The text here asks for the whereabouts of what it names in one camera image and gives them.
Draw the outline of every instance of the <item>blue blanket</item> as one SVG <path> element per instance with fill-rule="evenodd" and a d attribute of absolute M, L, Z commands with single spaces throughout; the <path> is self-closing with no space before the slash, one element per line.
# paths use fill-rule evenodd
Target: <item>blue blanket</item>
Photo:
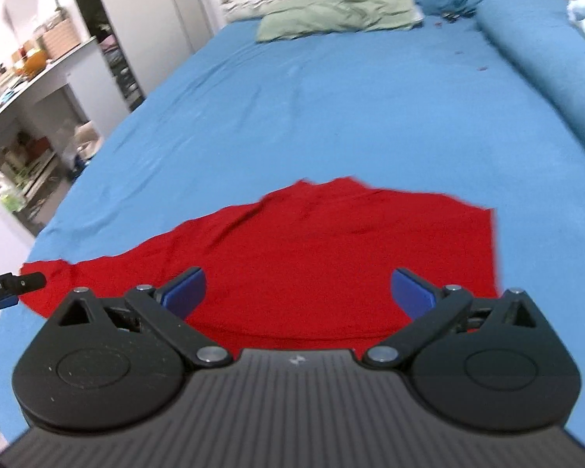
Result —
<path fill-rule="evenodd" d="M 229 25 L 114 132 L 30 260 L 119 254 L 300 178 L 494 207 L 500 285 L 534 297 L 582 371 L 569 427 L 585 442 L 585 150 L 474 20 L 436 21 L 267 44 Z M 40 324 L 24 307 L 0 319 L 10 439 L 10 371 Z"/>
<path fill-rule="evenodd" d="M 567 0 L 485 0 L 477 20 L 585 145 L 585 37 L 568 24 L 567 5 Z"/>

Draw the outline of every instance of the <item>green pillowcase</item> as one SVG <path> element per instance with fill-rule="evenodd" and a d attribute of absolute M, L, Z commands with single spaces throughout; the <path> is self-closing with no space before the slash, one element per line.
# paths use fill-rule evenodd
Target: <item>green pillowcase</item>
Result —
<path fill-rule="evenodd" d="M 284 0 L 265 14 L 257 42 L 331 32 L 409 30 L 422 21 L 413 0 Z"/>

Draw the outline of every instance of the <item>box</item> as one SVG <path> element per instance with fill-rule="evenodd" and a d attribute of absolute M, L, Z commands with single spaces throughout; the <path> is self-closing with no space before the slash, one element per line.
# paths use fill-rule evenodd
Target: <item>box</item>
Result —
<path fill-rule="evenodd" d="M 42 36 L 48 58 L 57 60 L 80 45 L 80 39 L 71 19 L 59 22 Z"/>

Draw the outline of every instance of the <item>metal rivet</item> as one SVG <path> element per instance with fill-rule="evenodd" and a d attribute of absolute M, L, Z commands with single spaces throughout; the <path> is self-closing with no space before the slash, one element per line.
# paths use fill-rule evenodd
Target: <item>metal rivet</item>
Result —
<path fill-rule="evenodd" d="M 221 362 L 228 357 L 228 351 L 220 346 L 204 346 L 197 350 L 197 358 L 203 362 Z"/>
<path fill-rule="evenodd" d="M 368 358 L 373 362 L 392 362 L 399 358 L 399 351 L 391 346 L 374 346 L 366 352 Z"/>

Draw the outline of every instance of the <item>jar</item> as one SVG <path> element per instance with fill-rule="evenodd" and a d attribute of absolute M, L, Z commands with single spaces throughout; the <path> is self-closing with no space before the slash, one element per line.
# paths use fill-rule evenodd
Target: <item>jar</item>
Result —
<path fill-rule="evenodd" d="M 0 172 L 0 202 L 11 213 L 19 213 L 27 203 L 23 193 L 2 172 Z"/>

